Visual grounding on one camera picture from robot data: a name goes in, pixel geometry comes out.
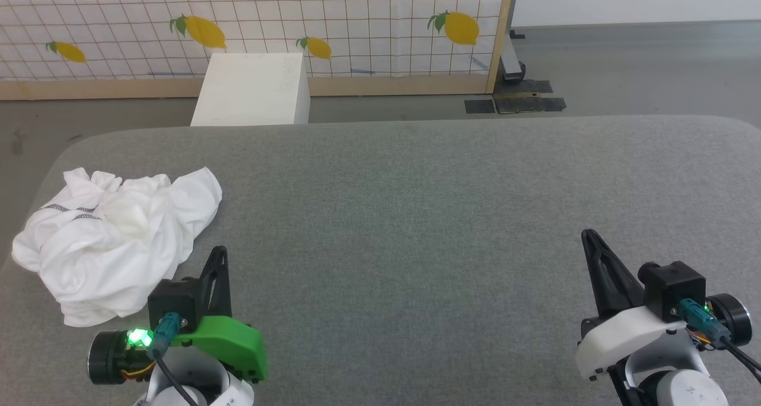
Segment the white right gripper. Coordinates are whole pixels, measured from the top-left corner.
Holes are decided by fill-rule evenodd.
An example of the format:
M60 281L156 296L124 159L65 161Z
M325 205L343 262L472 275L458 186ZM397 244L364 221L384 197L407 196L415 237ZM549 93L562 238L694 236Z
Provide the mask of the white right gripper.
M709 376L685 322L665 323L640 307L643 286L597 231L582 230L581 242L598 317L607 319L619 312L588 331L577 346L574 362L581 378L589 379L598 370L606 373L621 360L626 360L628 383L635 381L637 373L668 367Z

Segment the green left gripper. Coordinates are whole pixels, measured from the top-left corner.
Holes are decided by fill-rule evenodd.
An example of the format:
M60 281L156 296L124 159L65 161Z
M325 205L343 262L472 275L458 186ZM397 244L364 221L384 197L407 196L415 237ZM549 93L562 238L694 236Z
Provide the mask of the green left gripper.
M221 269L221 311L216 283ZM232 317L228 251L216 246L207 257L199 277L204 317L192 333L180 333L172 347L196 347L211 355L231 373L248 381L268 376L268 360L263 337L258 330Z

